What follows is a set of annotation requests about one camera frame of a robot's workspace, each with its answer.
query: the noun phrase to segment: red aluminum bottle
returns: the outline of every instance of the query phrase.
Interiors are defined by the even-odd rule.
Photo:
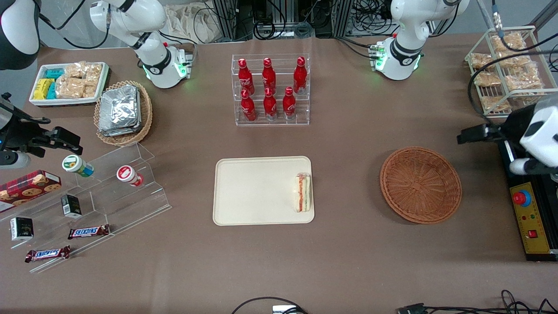
[[[285,119],[293,120],[296,117],[295,113],[295,96],[292,95],[292,87],[285,88],[285,96],[283,97],[283,113],[285,114]]]
[[[254,107],[254,101],[250,98],[247,90],[243,89],[240,94],[242,96],[242,101],[240,102],[242,112],[248,122],[254,122],[258,118],[256,108]]]
[[[251,95],[254,95],[256,89],[254,88],[254,80],[252,79],[252,72],[246,66],[246,59],[238,59],[238,79],[240,80],[240,86],[245,89]]]
[[[273,96],[271,88],[266,88],[266,97],[263,99],[263,109],[266,111],[266,119],[275,121],[277,119],[277,101]]]
[[[306,93],[306,77],[308,76],[308,72],[306,71],[306,59],[303,56],[299,56],[296,59],[296,69],[295,69],[295,84],[294,90],[297,94],[304,94]]]
[[[271,89],[273,95],[275,95],[275,84],[277,83],[277,79],[275,78],[275,70],[271,67],[271,59],[265,58],[263,60],[263,87]]]

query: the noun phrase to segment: brown tablecloth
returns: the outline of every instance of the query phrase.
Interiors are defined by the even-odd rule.
[[[420,67],[401,82],[335,40],[203,45],[192,78],[167,90],[147,80],[132,49],[43,49],[40,64],[104,61],[111,83],[147,88],[154,119],[142,143],[173,208],[38,275],[4,230],[0,312],[229,313],[249,298],[279,296],[312,313],[391,313],[417,302],[497,306],[501,289],[530,304],[557,302],[556,264],[524,261],[496,145],[456,144],[461,129],[482,122],[466,100],[462,66],[479,36],[428,40]],[[237,127],[231,55],[310,50],[310,126]],[[79,134],[86,160],[115,149],[95,136],[93,107],[25,110]],[[461,206],[439,225],[406,222],[380,192],[384,159],[414,145],[445,156],[461,177]],[[2,181],[35,169],[60,174],[66,154],[47,150],[26,169],[3,170]],[[213,223],[219,159],[290,155],[312,161],[313,222]],[[242,312],[269,313],[273,304]]]

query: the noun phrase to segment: red switch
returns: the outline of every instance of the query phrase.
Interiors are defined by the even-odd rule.
[[[514,204],[527,207],[531,204],[531,195],[526,190],[521,190],[512,195],[512,200]]]

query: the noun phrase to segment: red cookie box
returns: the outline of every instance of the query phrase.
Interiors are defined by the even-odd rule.
[[[60,177],[37,170],[0,185],[0,212],[19,206],[62,187]]]

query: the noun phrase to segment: wicker basket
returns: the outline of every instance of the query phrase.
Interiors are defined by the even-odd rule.
[[[461,202],[461,182],[440,154],[407,147],[391,154],[380,171],[382,194],[403,218],[424,224],[447,220]]]
[[[139,142],[143,140],[143,138],[149,132],[149,129],[151,128],[151,122],[153,121],[153,109],[151,107],[151,99],[149,98],[147,91],[143,86],[141,86],[141,84],[136,82],[130,82],[130,81],[118,82],[116,84],[109,86],[107,90],[120,88],[124,85],[133,85],[139,89],[142,128],[138,133],[124,134],[118,136],[104,136],[100,132],[97,132],[97,137],[100,138],[103,142],[111,145],[116,145],[116,146],[126,146],[132,142]],[[93,123],[95,123],[97,129],[99,128],[100,102],[101,99],[99,98],[97,100],[97,104],[95,105],[95,115],[93,116]]]

